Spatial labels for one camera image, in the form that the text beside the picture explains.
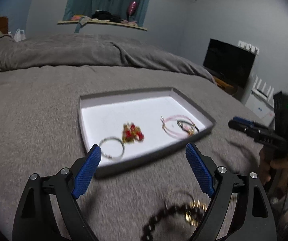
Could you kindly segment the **right hand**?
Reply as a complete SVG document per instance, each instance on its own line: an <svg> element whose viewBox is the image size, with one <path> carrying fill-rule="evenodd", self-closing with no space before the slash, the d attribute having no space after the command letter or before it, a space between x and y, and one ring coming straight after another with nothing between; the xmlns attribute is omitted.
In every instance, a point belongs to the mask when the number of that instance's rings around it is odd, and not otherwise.
<svg viewBox="0 0 288 241"><path fill-rule="evenodd" d="M259 153L259 179L263 185L271 180L269 175L270 169L279 170L281 172L279 181L277 182L277 192L280 196L284 196L288 191L288 158L280 160L271 160L266 162L268 156L272 156L274 150L268 147L263 147Z"/></svg>

